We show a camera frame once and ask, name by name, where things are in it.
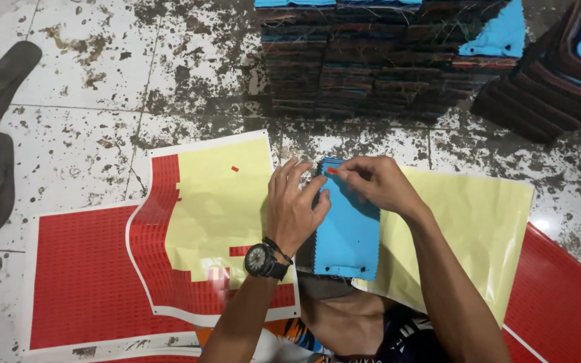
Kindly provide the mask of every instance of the finger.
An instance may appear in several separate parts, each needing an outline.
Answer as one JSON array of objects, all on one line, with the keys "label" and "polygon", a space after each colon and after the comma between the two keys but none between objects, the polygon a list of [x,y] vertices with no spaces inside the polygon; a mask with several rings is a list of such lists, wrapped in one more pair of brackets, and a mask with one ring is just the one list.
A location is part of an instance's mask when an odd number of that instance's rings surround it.
[{"label": "finger", "polygon": [[313,209],[313,225],[317,228],[324,218],[326,218],[329,209],[331,209],[331,199],[329,196],[331,192],[328,189],[324,189],[322,193],[319,194],[318,205]]},{"label": "finger", "polygon": [[270,181],[268,182],[268,195],[275,195],[275,178],[277,177],[277,174],[279,173],[279,169],[281,169],[281,167],[279,165],[277,165],[277,167],[275,168],[275,171],[272,172],[272,175],[270,176]]},{"label": "finger", "polygon": [[313,166],[313,163],[310,161],[304,161],[303,163],[299,163],[295,165],[290,172],[288,173],[288,181],[286,182],[286,190],[287,191],[295,191],[298,190],[300,186],[300,178],[302,174],[304,174],[307,170],[309,170]]},{"label": "finger", "polygon": [[302,190],[302,198],[308,201],[313,201],[315,194],[318,194],[320,188],[327,183],[327,177],[324,175],[318,175],[313,178]]},{"label": "finger", "polygon": [[377,158],[373,158],[372,156],[356,156],[340,164],[338,172],[343,170],[366,170],[374,172],[376,169],[376,160]]},{"label": "finger", "polygon": [[279,173],[277,177],[275,177],[275,193],[280,194],[284,192],[286,188],[286,179],[288,179],[288,172],[295,166],[297,163],[297,158],[293,156],[290,158],[289,161],[286,161],[283,167],[279,169]]},{"label": "finger", "polygon": [[368,198],[373,184],[362,178],[357,171],[340,171],[338,172],[338,176],[341,177],[351,189]]}]

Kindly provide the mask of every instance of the red surface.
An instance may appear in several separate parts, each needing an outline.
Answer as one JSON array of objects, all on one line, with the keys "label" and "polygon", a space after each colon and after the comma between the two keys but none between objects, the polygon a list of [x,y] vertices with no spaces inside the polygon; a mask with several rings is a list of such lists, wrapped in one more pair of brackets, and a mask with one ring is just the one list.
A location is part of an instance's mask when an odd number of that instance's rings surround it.
[{"label": "red surface", "polygon": [[193,331],[152,314],[125,244],[135,206],[43,216],[30,349]]},{"label": "red surface", "polygon": [[[145,204],[132,220],[129,234],[133,259],[138,265],[155,306],[171,306],[193,314],[220,315],[236,290],[229,281],[192,282],[189,271],[172,269],[165,251],[169,219],[178,199],[178,156],[152,159],[152,188]],[[295,305],[293,284],[278,285],[271,308]]]},{"label": "red surface", "polygon": [[537,359],[526,347],[524,347],[520,342],[518,342],[510,333],[502,330],[502,335],[504,336],[505,345],[510,351],[510,359],[512,363],[540,363],[541,361]]},{"label": "red surface", "polygon": [[230,247],[230,257],[245,256],[250,247],[252,246]]},{"label": "red surface", "polygon": [[105,363],[196,363],[198,357],[186,355],[151,355],[149,357],[136,357],[125,359],[105,360]]},{"label": "red surface", "polygon": [[531,224],[504,323],[549,363],[581,362],[581,263]]}]

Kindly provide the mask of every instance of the hand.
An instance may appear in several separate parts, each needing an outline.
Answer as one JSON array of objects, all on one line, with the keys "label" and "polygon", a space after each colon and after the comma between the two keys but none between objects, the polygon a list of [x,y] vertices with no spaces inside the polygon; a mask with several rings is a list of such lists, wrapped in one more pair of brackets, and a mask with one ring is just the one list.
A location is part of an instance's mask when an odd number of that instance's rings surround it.
[{"label": "hand", "polygon": [[297,161],[293,156],[283,167],[278,166],[268,183],[266,235],[290,257],[295,255],[304,241],[322,224],[331,208],[328,189],[319,194],[315,209],[311,208],[315,194],[324,186],[327,178],[317,176],[300,190],[300,177],[311,168],[311,163]]},{"label": "hand", "polygon": [[361,202],[370,200],[376,207],[403,218],[414,219],[428,210],[396,161],[387,156],[358,156],[347,160],[338,168],[338,176],[361,195]]}]

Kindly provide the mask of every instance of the watch face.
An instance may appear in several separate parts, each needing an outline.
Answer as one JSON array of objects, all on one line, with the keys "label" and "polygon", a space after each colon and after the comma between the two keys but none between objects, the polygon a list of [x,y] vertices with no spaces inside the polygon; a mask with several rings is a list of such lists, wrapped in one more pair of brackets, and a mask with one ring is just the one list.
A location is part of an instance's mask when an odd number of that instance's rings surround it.
[{"label": "watch face", "polygon": [[259,270],[266,262],[266,251],[262,247],[255,246],[246,256],[246,264],[253,270]]}]

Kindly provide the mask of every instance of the stained floor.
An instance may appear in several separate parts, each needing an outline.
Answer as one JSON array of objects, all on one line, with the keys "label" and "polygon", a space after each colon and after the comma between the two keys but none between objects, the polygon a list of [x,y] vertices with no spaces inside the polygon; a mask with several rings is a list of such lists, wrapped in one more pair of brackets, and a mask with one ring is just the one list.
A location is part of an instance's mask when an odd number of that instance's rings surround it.
[{"label": "stained floor", "polygon": [[[529,39],[566,0],[525,1]],[[533,145],[467,112],[399,120],[276,118],[253,4],[227,0],[0,0],[0,57],[44,55],[0,121],[15,142],[17,202],[0,231],[0,362],[17,362],[28,218],[138,199],[147,151],[263,127],[275,159],[390,155],[403,165],[508,177],[536,188],[530,220],[581,257],[581,135]]]}]

